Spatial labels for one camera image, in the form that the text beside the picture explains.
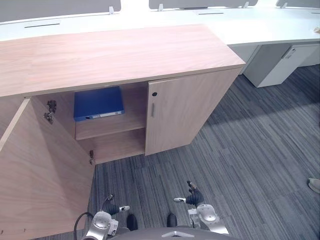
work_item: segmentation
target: shoe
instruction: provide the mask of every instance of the shoe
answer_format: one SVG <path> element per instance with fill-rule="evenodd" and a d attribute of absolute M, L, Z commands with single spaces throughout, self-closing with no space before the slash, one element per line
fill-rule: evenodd
<path fill-rule="evenodd" d="M 317 194 L 320 194 L 320 179 L 309 178 L 308 186 Z"/>
<path fill-rule="evenodd" d="M 130 214 L 127 218 L 126 218 L 126 227 L 130 230 L 130 231 L 134 231 L 138 229 L 138 221 L 135 215 Z"/>
<path fill-rule="evenodd" d="M 170 213 L 169 216 L 166 219 L 166 226 L 168 228 L 174 228 L 176 227 L 177 224 L 177 217 L 173 213 Z"/>

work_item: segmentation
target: open cabinet door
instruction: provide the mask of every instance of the open cabinet door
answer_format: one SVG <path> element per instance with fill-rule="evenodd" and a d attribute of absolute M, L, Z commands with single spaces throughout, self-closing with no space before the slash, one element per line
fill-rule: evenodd
<path fill-rule="evenodd" d="M 46 112 L 25 99 L 0 140 L 0 240 L 70 232 L 87 211 L 94 165 Z"/>

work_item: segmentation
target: door hinge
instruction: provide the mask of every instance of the door hinge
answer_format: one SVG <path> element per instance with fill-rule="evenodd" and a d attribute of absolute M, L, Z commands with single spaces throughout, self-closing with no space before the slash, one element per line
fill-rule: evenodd
<path fill-rule="evenodd" d="M 95 160 L 95 158 L 94 158 L 94 151 L 93 151 L 93 150 L 90 150 L 89 155 L 90 155 L 89 163 L 92 165 L 93 161 Z"/>
<path fill-rule="evenodd" d="M 50 100 L 46 104 L 49 108 L 49 112 L 45 112 L 43 117 L 48 120 L 50 124 L 54 123 L 53 114 L 56 113 L 57 110 L 57 102 L 55 100 Z"/>

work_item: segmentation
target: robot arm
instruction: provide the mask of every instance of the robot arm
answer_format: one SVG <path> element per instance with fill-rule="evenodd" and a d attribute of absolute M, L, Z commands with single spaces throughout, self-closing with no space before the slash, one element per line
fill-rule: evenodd
<path fill-rule="evenodd" d="M 205 198 L 196 185 L 191 181 L 187 181 L 191 195 L 186 198 L 176 197 L 173 199 L 176 203 L 185 203 L 195 205 L 196 208 L 188 210 L 190 224 L 193 228 L 204 228 L 203 224 L 210 230 L 219 234 L 229 234 L 227 228 L 220 222 L 219 216 L 216 214 L 214 207 L 206 204 Z"/>
<path fill-rule="evenodd" d="M 81 240 L 105 240 L 109 236 L 114 236 L 118 229 L 118 221 L 112 219 L 112 215 L 119 212 L 128 211 L 129 206 L 117 206 L 111 204 L 114 195 L 110 194 L 102 204 L 100 211 L 98 211 L 91 222 L 89 231 Z"/>

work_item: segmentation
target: closed cabinet door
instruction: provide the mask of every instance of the closed cabinet door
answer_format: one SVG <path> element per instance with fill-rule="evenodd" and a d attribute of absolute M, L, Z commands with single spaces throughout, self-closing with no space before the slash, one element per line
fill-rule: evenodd
<path fill-rule="evenodd" d="M 0 240 L 70 232 L 87 211 L 94 165 L 47 112 L 23 100 L 0 140 Z"/>
<path fill-rule="evenodd" d="M 240 71 L 150 81 L 145 155 L 190 144 Z"/>

